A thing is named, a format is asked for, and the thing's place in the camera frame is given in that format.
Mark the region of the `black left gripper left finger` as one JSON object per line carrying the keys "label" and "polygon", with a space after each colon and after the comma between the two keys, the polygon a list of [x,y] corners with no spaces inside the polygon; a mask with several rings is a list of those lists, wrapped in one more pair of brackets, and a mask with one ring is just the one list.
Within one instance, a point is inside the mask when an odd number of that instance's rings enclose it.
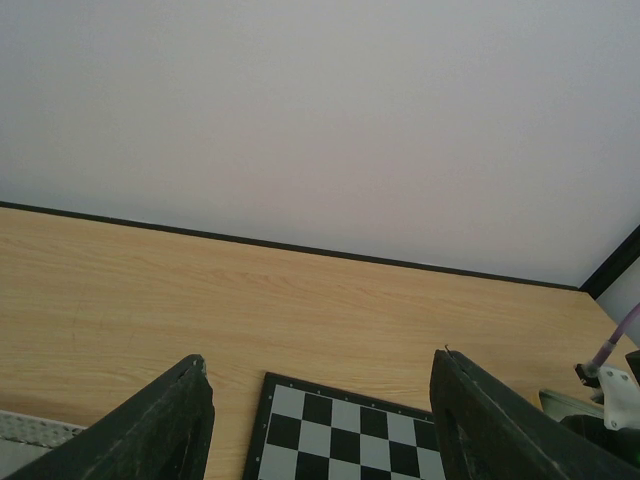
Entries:
{"label": "black left gripper left finger", "polygon": [[215,419],[202,356],[191,354],[77,437],[4,454],[7,479],[201,479]]}

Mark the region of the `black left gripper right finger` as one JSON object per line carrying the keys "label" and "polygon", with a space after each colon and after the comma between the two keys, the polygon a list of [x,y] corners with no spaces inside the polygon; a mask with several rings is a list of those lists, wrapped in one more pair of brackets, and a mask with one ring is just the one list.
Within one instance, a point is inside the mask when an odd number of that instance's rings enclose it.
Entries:
{"label": "black left gripper right finger", "polygon": [[430,378],[448,479],[636,479],[636,468],[547,416],[458,351]]}

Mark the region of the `gold tin of white pieces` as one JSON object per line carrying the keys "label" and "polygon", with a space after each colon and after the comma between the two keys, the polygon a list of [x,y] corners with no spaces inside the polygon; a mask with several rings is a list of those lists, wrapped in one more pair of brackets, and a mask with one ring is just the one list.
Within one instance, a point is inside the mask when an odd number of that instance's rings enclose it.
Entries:
{"label": "gold tin of white pieces", "polygon": [[588,415],[602,419],[603,408],[600,405],[585,402],[571,396],[541,389],[537,394],[539,408],[550,418],[560,422],[565,417],[573,415]]}

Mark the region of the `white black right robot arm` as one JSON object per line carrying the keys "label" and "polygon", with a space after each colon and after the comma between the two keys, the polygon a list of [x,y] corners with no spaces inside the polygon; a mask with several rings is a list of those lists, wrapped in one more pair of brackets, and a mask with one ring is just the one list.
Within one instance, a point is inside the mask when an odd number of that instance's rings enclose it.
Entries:
{"label": "white black right robot arm", "polygon": [[613,367],[598,370],[578,364],[582,384],[596,391],[603,405],[603,417],[570,415],[560,423],[591,443],[630,465],[639,467],[639,351],[625,356],[628,373]]}

